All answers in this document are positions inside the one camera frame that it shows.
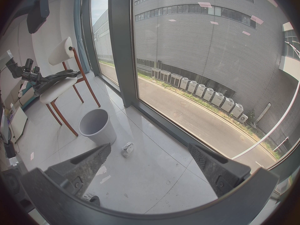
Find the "sofa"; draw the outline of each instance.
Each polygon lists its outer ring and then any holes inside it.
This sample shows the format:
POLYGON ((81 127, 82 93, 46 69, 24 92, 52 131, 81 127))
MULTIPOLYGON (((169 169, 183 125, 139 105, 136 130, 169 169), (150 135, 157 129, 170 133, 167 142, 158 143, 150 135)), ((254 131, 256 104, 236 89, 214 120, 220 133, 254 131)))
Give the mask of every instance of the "sofa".
POLYGON ((14 88, 10 91, 9 95, 5 99, 4 104, 8 110, 11 109, 11 103, 14 105, 15 109, 18 109, 18 107, 24 109, 30 102, 32 102, 32 100, 36 98, 34 97, 35 91, 30 83, 27 83, 26 89, 23 90, 23 95, 20 98, 18 97, 23 82, 23 80, 18 81, 17 85, 14 86, 14 88))

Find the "curved white pole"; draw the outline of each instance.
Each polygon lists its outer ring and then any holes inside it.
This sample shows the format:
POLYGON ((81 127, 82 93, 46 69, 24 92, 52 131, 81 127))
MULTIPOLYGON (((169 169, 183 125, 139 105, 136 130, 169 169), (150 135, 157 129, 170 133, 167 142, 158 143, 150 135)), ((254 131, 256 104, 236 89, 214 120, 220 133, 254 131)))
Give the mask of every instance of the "curved white pole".
MULTIPOLYGON (((294 51, 296 52, 296 54, 298 55, 298 57, 300 58, 300 52, 292 44, 290 44, 289 42, 285 42, 285 43, 287 43, 288 45, 290 45, 294 49, 294 51)), ((240 156, 244 155, 245 153, 249 152, 250 150, 252 150, 256 146, 258 146, 259 144, 261 144, 261 142, 264 141, 279 126, 279 124, 282 122, 282 120, 286 117, 287 113, 290 111, 290 109, 291 109, 291 107, 292 107, 292 105, 293 105, 293 103, 294 103, 294 101, 296 99, 296 96, 298 94, 299 86, 300 86, 300 78, 299 78, 299 82, 298 82, 295 94, 293 96, 293 99, 291 100, 291 103, 290 103, 289 107, 287 108, 287 110, 283 114, 282 118, 280 118, 280 120, 278 121, 278 123, 276 123, 276 125, 261 140, 259 140, 256 144, 254 144, 252 147, 248 148, 247 150, 243 151, 239 155, 236 155, 232 159, 239 158, 240 156)))

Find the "chair leg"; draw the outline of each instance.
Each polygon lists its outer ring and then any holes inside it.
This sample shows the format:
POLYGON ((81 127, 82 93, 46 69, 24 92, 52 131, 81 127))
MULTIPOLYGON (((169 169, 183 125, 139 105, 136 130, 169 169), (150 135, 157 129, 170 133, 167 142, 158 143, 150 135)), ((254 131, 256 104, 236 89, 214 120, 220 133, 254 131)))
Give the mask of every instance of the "chair leg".
POLYGON ((77 93, 78 97, 80 98, 81 102, 84 103, 83 99, 81 98, 79 92, 77 91, 77 88, 75 87, 75 85, 73 85, 73 88, 75 90, 75 92, 77 93))
POLYGON ((79 58, 78 58, 78 55, 77 55, 77 52, 76 52, 75 48, 72 47, 72 50, 74 51, 74 57, 75 57, 75 60, 76 60, 76 62, 77 62, 78 68, 79 68, 79 70, 80 70, 80 72, 81 72, 81 74, 82 74, 82 77, 83 77, 83 79, 85 80, 86 85, 88 86, 88 89, 90 90, 90 92, 91 92, 93 98, 95 99, 95 101, 96 101, 98 107, 101 107, 100 103, 98 102, 98 100, 97 100, 97 98, 96 98, 96 96, 95 96, 95 94, 94 94, 94 92, 93 92, 93 90, 92 90, 90 84, 88 83, 88 80, 87 80, 85 74, 84 74, 84 71, 83 71, 82 66, 81 66, 81 64, 80 64, 80 60, 79 60, 79 58))
POLYGON ((65 125, 71 130, 72 133, 74 133, 75 136, 78 137, 78 133, 71 127, 71 125, 66 121, 66 119, 64 118, 64 116, 61 114, 61 112, 58 110, 57 106, 55 105, 55 103, 52 101, 50 103, 52 105, 52 107, 54 108, 54 110, 56 111, 56 113, 58 114, 58 116, 62 119, 62 121, 65 123, 65 125))
POLYGON ((62 125, 62 122, 56 117, 55 113, 52 111, 52 109, 49 106, 49 104, 46 104, 46 106, 49 109, 49 111, 51 112, 51 114, 53 115, 53 117, 57 120, 57 122, 59 123, 59 125, 62 125))

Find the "manhole cover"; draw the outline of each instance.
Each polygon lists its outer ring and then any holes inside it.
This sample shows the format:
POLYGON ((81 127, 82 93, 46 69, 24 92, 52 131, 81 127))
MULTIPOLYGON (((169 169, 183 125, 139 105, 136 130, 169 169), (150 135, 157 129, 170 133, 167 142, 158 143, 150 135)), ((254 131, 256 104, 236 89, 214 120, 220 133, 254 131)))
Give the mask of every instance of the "manhole cover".
POLYGON ((180 116, 180 114, 178 112, 173 113, 173 116, 178 118, 180 116))

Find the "outdoor condenser unit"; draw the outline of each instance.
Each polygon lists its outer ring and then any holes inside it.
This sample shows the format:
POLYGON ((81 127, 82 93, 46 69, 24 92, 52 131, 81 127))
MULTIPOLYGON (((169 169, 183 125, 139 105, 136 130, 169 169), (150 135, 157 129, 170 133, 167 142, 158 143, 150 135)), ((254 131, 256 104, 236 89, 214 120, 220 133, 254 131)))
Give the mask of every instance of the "outdoor condenser unit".
POLYGON ((171 82, 171 73, 166 70, 160 71, 160 79, 164 81, 165 83, 171 82))
POLYGON ((195 91, 196 86, 197 86, 197 82, 196 81, 191 81, 189 86, 188 86, 187 91, 193 94, 194 91, 195 91))
POLYGON ((244 108, 241 104, 236 103, 235 107, 233 108, 233 110, 231 111, 231 114, 235 117, 238 118, 239 115, 242 114, 244 108))
POLYGON ((187 77, 184 77, 180 82, 179 88, 186 90, 188 88, 189 83, 190 83, 190 80, 187 77))
POLYGON ((231 98, 226 98, 221 109, 223 109, 226 112, 229 112, 233 108, 233 106, 234 106, 234 101, 231 98))
POLYGON ((238 119, 241 123, 245 123, 247 121, 248 117, 245 114, 242 114, 242 116, 238 119))
POLYGON ((175 73, 171 74, 171 84, 177 88, 179 88, 181 79, 182 79, 182 76, 175 74, 175 73))
POLYGON ((212 104, 219 107, 221 105, 221 103, 223 102, 223 100, 224 100, 223 94, 220 92, 216 92, 214 98, 212 99, 212 104))
POLYGON ((159 68, 152 68, 152 77, 160 79, 160 69, 159 68))
POLYGON ((203 99, 206 101, 209 101, 212 98, 212 95, 214 94, 214 90, 212 88, 208 88, 204 94, 203 99))
POLYGON ((198 88, 197 88, 197 91, 196 91, 195 95, 198 96, 198 97, 202 97, 202 94, 203 94, 205 88, 206 88, 206 87, 205 87, 204 84, 199 84, 199 86, 198 86, 198 88))

